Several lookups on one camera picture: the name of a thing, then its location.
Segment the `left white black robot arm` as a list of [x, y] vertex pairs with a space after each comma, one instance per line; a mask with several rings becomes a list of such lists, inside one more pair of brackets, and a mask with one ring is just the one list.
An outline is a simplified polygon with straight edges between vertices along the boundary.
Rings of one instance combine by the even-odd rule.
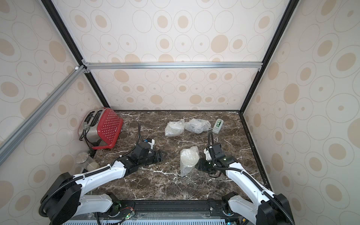
[[89, 192], [135, 173], [142, 166], [160, 163], [165, 156], [166, 153], [162, 151], [141, 149], [91, 172], [76, 175], [63, 173], [41, 199], [38, 213], [49, 218], [52, 225], [61, 225], [74, 216], [86, 213], [98, 212], [116, 216], [121, 203], [113, 193], [89, 195]]

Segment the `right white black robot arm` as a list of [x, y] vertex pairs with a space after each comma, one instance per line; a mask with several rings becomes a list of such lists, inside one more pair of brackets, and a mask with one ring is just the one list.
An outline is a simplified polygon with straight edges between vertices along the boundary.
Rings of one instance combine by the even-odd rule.
[[287, 198], [282, 194], [276, 195], [261, 185], [232, 156], [211, 161], [201, 158], [195, 168], [209, 174], [219, 171], [249, 197], [249, 201], [234, 193], [225, 197], [230, 214], [237, 213], [254, 225], [295, 224]]

